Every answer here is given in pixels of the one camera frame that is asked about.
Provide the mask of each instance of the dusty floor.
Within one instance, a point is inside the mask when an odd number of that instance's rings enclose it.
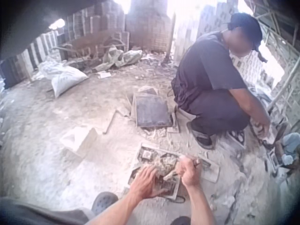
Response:
[[[136,65],[111,70],[112,77],[89,79],[71,88],[58,99],[46,79],[23,82],[3,95],[1,128],[1,195],[53,210],[90,208],[102,191],[122,196],[130,163],[140,143],[190,155],[203,153],[186,129],[187,119],[179,114],[180,134],[165,129],[146,134],[129,118],[117,114],[106,135],[102,131],[113,110],[126,106],[127,92],[151,85],[167,97],[170,81],[176,73],[172,65],[141,61]],[[60,138],[76,126],[95,127],[99,138],[82,159],[64,148]],[[279,186],[265,172],[257,144],[248,142],[244,167],[239,171],[226,150],[217,146],[209,159],[221,167],[218,182],[203,180],[205,194],[216,217],[228,224],[273,224],[278,218]],[[186,196],[184,188],[180,194]],[[220,212],[229,205],[227,213]],[[128,224],[168,225],[178,216],[190,216],[189,200],[175,204],[163,198],[142,202]]]

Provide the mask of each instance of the man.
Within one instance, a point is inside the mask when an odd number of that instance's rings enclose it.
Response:
[[[178,107],[197,117],[187,124],[198,144],[212,149],[210,136],[243,130],[252,117],[266,136],[270,119],[260,101],[247,89],[229,51],[238,57],[258,51],[262,40],[258,21],[236,13],[228,30],[205,34],[188,49],[172,80]],[[259,53],[259,58],[266,61]]]
[[[281,156],[283,165],[295,164],[300,154],[300,134],[290,133],[276,142],[276,150]]]
[[[176,172],[182,178],[191,199],[191,218],[179,217],[171,225],[213,225],[214,217],[200,186],[202,165],[194,167],[193,161],[182,157]],[[1,199],[2,224],[60,224],[60,225],[125,225],[134,208],[146,198],[153,198],[164,190],[154,190],[157,169],[148,166],[142,169],[131,184],[129,193],[118,201],[113,193],[101,193],[95,200],[92,211],[74,210],[54,212],[18,201]]]

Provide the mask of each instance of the ceiling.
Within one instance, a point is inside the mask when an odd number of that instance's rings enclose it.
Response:
[[[295,16],[300,3],[284,0],[244,0],[259,21],[267,47],[285,68],[300,56],[299,20]]]
[[[102,1],[104,0],[2,0],[0,60],[24,51],[56,20]]]

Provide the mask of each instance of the hand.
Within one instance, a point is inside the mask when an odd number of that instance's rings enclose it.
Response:
[[[269,133],[269,129],[270,129],[270,124],[261,124],[261,123],[257,123],[255,124],[255,126],[259,129],[257,131],[257,137],[260,138],[260,139],[263,139],[265,137],[268,136],[268,133]]]
[[[193,160],[186,156],[181,156],[180,161],[176,164],[176,173],[181,176],[182,183],[186,188],[200,185],[201,169],[202,161],[195,168]]]
[[[270,124],[263,125],[262,128],[263,128],[262,137],[265,138],[268,136]]]
[[[155,174],[157,173],[155,166],[145,166],[135,177],[130,186],[129,195],[135,196],[140,202],[146,198],[154,198],[167,190],[154,190]]]
[[[282,162],[283,162],[284,165],[291,165],[291,164],[293,164],[293,161],[294,161],[292,156],[286,155],[286,154],[284,154],[281,157],[281,159],[282,159]]]

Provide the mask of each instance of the black shoe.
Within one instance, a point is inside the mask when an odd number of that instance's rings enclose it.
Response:
[[[191,122],[187,122],[187,128],[188,130],[193,134],[193,136],[195,137],[197,143],[204,149],[207,150],[213,150],[214,146],[212,143],[212,140],[210,138],[210,136],[208,136],[207,134],[203,134],[199,131],[193,130],[191,127]]]
[[[178,217],[176,218],[171,225],[191,225],[190,217]]]
[[[92,206],[92,212],[97,216],[117,201],[118,197],[114,193],[102,192],[96,197]]]

